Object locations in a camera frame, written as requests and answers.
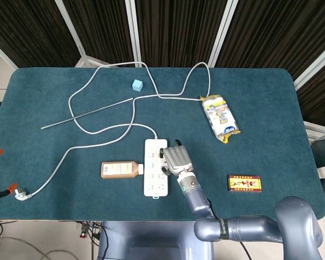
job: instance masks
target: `floor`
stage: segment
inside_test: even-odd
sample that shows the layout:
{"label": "floor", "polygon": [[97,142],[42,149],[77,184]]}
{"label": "floor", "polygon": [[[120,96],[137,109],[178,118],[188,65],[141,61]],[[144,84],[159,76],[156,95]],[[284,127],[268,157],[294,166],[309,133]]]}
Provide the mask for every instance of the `floor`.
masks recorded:
{"label": "floor", "polygon": [[[13,69],[0,58],[0,89],[6,88]],[[2,101],[4,90],[0,90]],[[324,242],[320,253],[325,260],[325,217],[319,221],[323,230]],[[57,221],[19,221],[4,225],[1,237],[14,237],[23,239],[44,254],[51,250],[67,250],[72,252],[79,260],[91,259],[90,239],[80,238],[81,226],[73,222]],[[265,242],[245,243],[252,259],[255,260],[282,260],[283,247],[280,244]],[[214,244],[216,260],[247,259],[247,256],[238,242],[221,241]],[[50,259],[74,259],[65,252],[52,252]],[[31,246],[20,241],[3,238],[0,239],[0,260],[33,260],[41,259],[42,255]]]}

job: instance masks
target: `power outlet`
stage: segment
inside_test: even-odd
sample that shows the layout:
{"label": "power outlet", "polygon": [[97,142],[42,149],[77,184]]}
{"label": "power outlet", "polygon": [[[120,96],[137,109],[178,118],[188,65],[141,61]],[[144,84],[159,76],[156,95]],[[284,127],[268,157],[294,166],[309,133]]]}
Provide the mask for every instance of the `power outlet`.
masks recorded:
{"label": "power outlet", "polygon": [[161,168],[167,166],[165,158],[160,158],[160,149],[167,147],[166,139],[147,139],[145,142],[144,195],[158,199],[168,194],[167,176]]}

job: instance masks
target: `small blue block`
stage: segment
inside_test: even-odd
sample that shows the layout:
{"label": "small blue block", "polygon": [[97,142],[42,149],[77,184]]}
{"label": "small blue block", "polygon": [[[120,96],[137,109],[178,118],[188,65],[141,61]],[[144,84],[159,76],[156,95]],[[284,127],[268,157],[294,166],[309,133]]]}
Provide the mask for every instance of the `small blue block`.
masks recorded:
{"label": "small blue block", "polygon": [[141,91],[143,87],[143,82],[139,80],[135,80],[134,83],[132,83],[132,89],[136,91]]}

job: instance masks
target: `teal tablecloth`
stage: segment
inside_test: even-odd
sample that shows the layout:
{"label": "teal tablecloth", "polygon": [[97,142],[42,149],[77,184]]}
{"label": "teal tablecloth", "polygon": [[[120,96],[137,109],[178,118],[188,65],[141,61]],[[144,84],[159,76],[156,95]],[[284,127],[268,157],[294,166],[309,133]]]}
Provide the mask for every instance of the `teal tablecloth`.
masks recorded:
{"label": "teal tablecloth", "polygon": [[[68,98],[82,87],[95,69],[25,68],[11,77],[0,108],[0,190],[13,182],[30,192],[38,189],[71,146],[110,141],[125,130],[87,135],[73,122],[40,130],[70,117]],[[161,93],[180,92],[188,68],[152,68]],[[132,82],[141,80],[135,92]],[[317,218],[325,201],[304,129],[294,84],[283,69],[211,69],[211,94],[222,94],[241,134],[225,145],[218,141],[200,102],[138,100],[135,122],[155,129],[170,143],[179,139],[187,148],[205,194],[219,217],[263,214],[274,218],[275,204],[285,196],[309,201]],[[184,96],[207,92],[207,74],[198,68]],[[154,94],[144,68],[101,69],[93,82],[73,99],[75,114],[130,97]],[[80,119],[88,130],[127,123],[132,105],[126,103]],[[71,151],[54,179],[27,201],[13,196],[0,200],[0,219],[74,220],[193,220],[175,178],[167,197],[143,195],[143,177],[104,180],[102,161],[143,163],[144,142],[150,131],[133,127],[120,142]],[[262,193],[228,191],[227,175],[260,175]]]}

